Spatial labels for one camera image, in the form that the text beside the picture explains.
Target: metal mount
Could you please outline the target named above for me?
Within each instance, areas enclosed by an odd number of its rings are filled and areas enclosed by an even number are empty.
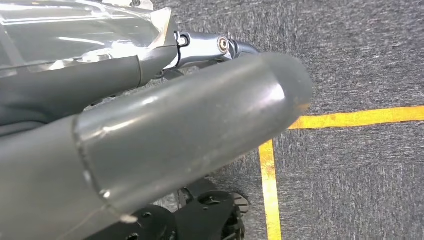
[[[156,78],[168,80],[183,76],[180,69],[198,67],[237,59],[244,54],[259,54],[252,45],[228,39],[220,34],[202,32],[175,32],[178,55]]]

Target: yellow line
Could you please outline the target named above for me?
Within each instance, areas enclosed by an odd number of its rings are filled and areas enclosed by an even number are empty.
[[[282,240],[273,141],[259,147],[268,240]]]
[[[424,106],[396,107],[320,116],[301,116],[289,129],[359,127],[424,121]],[[273,141],[259,147],[268,240],[282,240]]]
[[[301,116],[289,129],[358,127],[409,121],[424,121],[424,106],[396,107],[320,116]]]

